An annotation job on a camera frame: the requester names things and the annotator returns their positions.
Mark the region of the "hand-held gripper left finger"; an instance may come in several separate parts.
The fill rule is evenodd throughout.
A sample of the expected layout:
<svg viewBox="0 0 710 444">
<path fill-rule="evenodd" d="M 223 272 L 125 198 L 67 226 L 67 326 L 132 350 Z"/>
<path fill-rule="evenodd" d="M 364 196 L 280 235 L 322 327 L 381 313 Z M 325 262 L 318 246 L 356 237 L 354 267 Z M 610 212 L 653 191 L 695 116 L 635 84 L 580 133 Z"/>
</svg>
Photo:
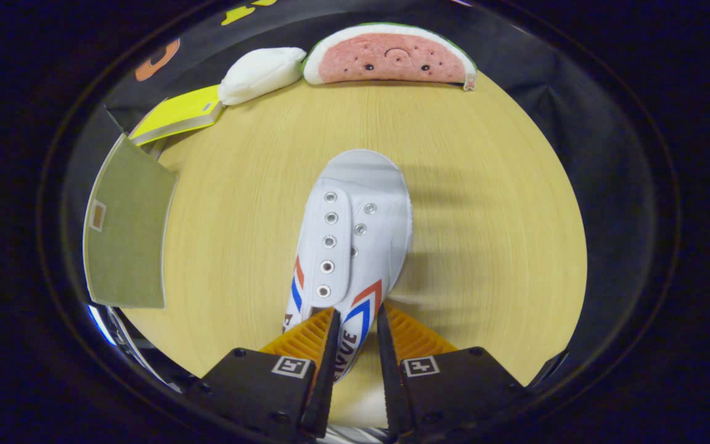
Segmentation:
<svg viewBox="0 0 710 444">
<path fill-rule="evenodd" d="M 231 350 L 197 380 L 197 401 L 272 440 L 317 440 L 332 405 L 340 314 L 327 308 L 260 351 Z"/>
</svg>

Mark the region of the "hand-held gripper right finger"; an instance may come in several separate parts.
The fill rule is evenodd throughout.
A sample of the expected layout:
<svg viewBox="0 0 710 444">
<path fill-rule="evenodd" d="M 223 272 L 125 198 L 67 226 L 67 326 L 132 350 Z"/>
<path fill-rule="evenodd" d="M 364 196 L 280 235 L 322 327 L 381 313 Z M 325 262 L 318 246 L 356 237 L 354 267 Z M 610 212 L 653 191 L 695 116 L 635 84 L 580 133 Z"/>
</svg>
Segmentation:
<svg viewBox="0 0 710 444">
<path fill-rule="evenodd" d="M 458 349 L 397 307 L 380 308 L 377 331 L 392 438 L 474 438 L 531 397 L 484 348 Z"/>
</svg>

